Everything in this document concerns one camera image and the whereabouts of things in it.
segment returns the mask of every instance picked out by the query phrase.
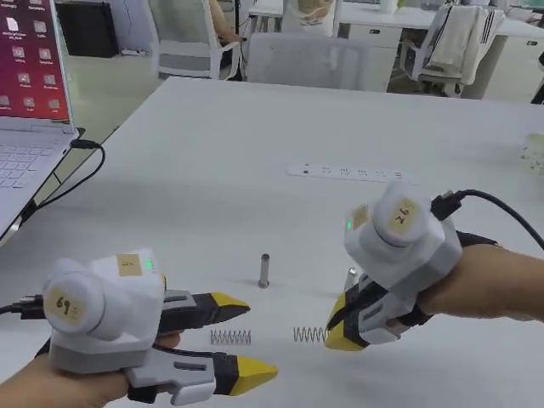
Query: metal cylinder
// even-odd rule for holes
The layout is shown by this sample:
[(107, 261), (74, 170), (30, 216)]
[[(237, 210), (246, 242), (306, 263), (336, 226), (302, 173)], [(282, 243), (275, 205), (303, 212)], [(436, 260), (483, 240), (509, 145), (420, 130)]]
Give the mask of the metal cylinder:
[(269, 287), (269, 266), (270, 266), (270, 255), (264, 253), (261, 257), (261, 275), (258, 279), (258, 287), (265, 289)]

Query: hand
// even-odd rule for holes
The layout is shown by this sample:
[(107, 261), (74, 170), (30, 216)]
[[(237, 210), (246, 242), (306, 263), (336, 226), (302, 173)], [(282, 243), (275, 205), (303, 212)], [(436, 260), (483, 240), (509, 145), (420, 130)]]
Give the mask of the hand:
[(241, 37), (232, 30), (226, 30), (224, 32), (221, 32), (219, 36), (229, 43), (241, 42)]
[(451, 273), (422, 292), (417, 303), (428, 315), (529, 320), (512, 307), (517, 288), (531, 284), (522, 281), (521, 269), (528, 260), (498, 246), (468, 246)]
[[(160, 338), (157, 343), (176, 347), (179, 335)], [(2, 402), (14, 408), (103, 408), (127, 392), (128, 380), (120, 372), (87, 376), (60, 372), (51, 368), (46, 354), (0, 386)]]

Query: laptop screen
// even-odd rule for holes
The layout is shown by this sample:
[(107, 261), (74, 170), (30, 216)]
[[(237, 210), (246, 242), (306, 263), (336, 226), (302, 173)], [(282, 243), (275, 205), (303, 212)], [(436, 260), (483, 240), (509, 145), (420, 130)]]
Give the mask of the laptop screen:
[(70, 120), (50, 0), (0, 0), (0, 116)]

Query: laptop keyboard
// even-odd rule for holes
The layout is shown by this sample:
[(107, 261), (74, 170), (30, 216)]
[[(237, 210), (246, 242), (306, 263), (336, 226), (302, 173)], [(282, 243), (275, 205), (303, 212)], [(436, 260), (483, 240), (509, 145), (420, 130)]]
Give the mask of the laptop keyboard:
[(53, 149), (0, 144), (0, 189), (22, 189)]

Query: electrical outlet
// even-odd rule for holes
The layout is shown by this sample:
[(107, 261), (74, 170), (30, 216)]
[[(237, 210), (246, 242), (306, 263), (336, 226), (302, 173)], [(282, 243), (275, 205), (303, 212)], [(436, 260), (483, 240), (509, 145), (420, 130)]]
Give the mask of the electrical outlet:
[(373, 183), (389, 183), (394, 180), (404, 180), (407, 183), (415, 184), (411, 177), (399, 170), (376, 170), (370, 168), (316, 165), (311, 163), (289, 164), (287, 166), (287, 174), (298, 177), (368, 181)]

